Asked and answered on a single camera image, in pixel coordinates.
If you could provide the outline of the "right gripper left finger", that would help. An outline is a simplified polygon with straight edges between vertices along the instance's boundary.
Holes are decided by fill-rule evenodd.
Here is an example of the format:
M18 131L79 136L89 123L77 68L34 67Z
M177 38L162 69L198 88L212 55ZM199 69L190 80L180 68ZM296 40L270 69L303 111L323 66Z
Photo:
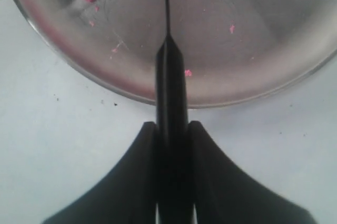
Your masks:
M45 223L155 223L156 125L143 124L115 167Z

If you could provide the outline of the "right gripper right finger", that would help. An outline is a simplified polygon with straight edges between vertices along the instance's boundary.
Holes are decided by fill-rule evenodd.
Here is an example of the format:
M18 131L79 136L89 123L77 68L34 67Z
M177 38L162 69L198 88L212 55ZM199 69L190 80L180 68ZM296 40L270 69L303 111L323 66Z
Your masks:
M312 215L241 170L198 121L189 123L198 223L312 223Z

